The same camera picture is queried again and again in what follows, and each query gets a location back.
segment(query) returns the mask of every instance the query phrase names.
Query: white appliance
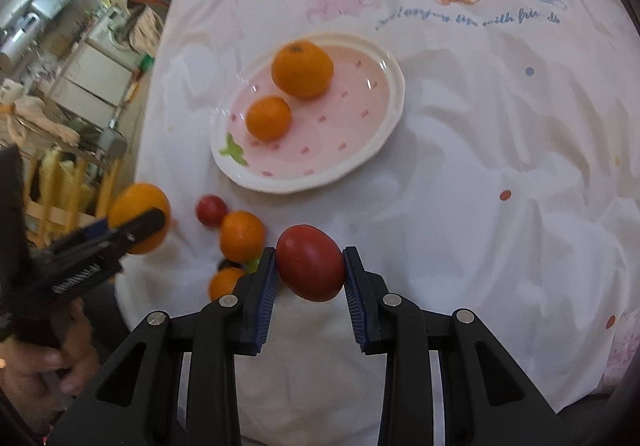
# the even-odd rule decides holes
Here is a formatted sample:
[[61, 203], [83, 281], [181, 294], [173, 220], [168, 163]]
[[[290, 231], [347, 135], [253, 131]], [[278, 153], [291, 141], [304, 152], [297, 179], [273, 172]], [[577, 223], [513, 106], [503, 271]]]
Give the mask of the white appliance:
[[31, 9], [45, 20], [53, 20], [62, 10], [62, 2], [59, 0], [33, 0]]
[[142, 55], [135, 52], [128, 44], [115, 41], [113, 30], [122, 26], [127, 14], [117, 7], [111, 7], [92, 29], [86, 42], [107, 58], [133, 72], [138, 68]]
[[84, 44], [63, 76], [92, 94], [95, 102], [118, 106], [129, 86], [131, 72], [92, 46]]
[[66, 78], [60, 78], [49, 97], [75, 115], [100, 127], [108, 126], [116, 111], [113, 105], [97, 99]]
[[42, 31], [44, 22], [37, 14], [30, 12], [20, 20], [16, 32], [0, 48], [0, 69], [9, 73], [22, 59], [29, 44]]

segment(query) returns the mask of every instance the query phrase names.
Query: green object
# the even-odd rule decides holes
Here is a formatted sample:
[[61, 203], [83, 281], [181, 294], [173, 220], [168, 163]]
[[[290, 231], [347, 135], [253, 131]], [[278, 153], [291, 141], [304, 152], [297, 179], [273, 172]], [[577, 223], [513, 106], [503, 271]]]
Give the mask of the green object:
[[140, 65], [138, 65], [138, 68], [144, 74], [154, 66], [154, 63], [156, 63], [156, 60], [149, 56], [149, 54], [145, 54], [142, 57], [142, 60], [140, 60]]
[[241, 166], [248, 166], [249, 163], [244, 160], [244, 150], [242, 146], [234, 141], [234, 136], [230, 132], [226, 134], [226, 148], [220, 150], [220, 155], [228, 155]]
[[247, 273], [256, 272], [258, 270], [258, 264], [260, 264], [260, 256], [244, 264], [244, 270]]

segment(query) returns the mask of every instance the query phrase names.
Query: green leaf design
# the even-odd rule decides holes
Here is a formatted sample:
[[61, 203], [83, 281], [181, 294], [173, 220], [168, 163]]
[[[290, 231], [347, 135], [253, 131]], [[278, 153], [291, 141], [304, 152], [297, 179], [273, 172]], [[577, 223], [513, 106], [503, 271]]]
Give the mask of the green leaf design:
[[244, 155], [242, 146], [234, 141], [234, 136], [231, 135], [231, 132], [226, 133], [226, 148], [220, 150], [220, 155], [228, 155], [240, 166], [249, 165], [249, 163], [244, 160], [244, 157], [242, 157]]

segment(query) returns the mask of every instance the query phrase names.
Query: metal screw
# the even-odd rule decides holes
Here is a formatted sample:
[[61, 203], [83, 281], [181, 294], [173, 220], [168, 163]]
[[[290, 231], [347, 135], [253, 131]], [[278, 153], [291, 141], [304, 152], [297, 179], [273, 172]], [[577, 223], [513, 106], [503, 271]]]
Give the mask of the metal screw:
[[162, 322], [164, 322], [164, 320], [166, 319], [166, 316], [164, 315], [164, 312], [152, 312], [149, 316], [146, 317], [146, 322], [149, 325], [159, 325]]
[[389, 307], [398, 307], [398, 305], [402, 303], [402, 298], [397, 294], [389, 293], [384, 295], [382, 301], [385, 305], [389, 305]]
[[460, 323], [471, 323], [473, 320], [476, 319], [474, 314], [471, 311], [468, 311], [466, 309], [462, 309], [462, 311], [458, 311], [456, 313], [456, 318], [458, 318], [458, 321]]
[[219, 304], [222, 307], [233, 307], [236, 303], [238, 303], [238, 298], [233, 294], [227, 294], [219, 300]]

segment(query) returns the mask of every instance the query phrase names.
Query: wooden chair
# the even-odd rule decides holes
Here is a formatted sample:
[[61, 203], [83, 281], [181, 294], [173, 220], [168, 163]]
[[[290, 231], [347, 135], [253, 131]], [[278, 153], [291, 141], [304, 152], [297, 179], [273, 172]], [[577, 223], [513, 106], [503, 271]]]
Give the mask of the wooden chair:
[[[47, 132], [39, 129], [32, 123], [23, 119], [18, 119], [20, 124], [33, 130], [36, 134], [52, 142], [52, 146], [59, 146], [64, 152], [72, 153], [76, 156], [76, 167], [71, 186], [71, 193], [66, 202], [64, 209], [52, 205], [52, 200], [56, 194], [56, 173], [60, 166], [60, 158], [62, 152], [54, 154], [54, 161], [51, 166], [51, 172], [41, 174], [40, 177], [40, 199], [38, 202], [31, 199], [31, 188], [36, 177], [38, 163], [42, 157], [42, 153], [29, 155], [22, 153], [23, 159], [28, 163], [28, 173], [24, 181], [24, 210], [27, 216], [33, 217], [38, 221], [36, 231], [29, 231], [29, 239], [38, 247], [46, 248], [51, 241], [59, 236], [66, 235], [78, 227], [84, 227], [95, 220], [104, 218], [111, 204], [113, 195], [113, 186], [115, 184], [118, 172], [120, 170], [120, 159], [102, 160], [95, 155], [84, 152], [75, 148], [64, 141], [58, 139]], [[84, 175], [86, 167], [89, 163], [95, 164], [104, 170], [102, 183], [97, 192], [97, 201], [95, 215], [83, 213], [79, 207], [81, 203], [81, 188], [84, 183]]]

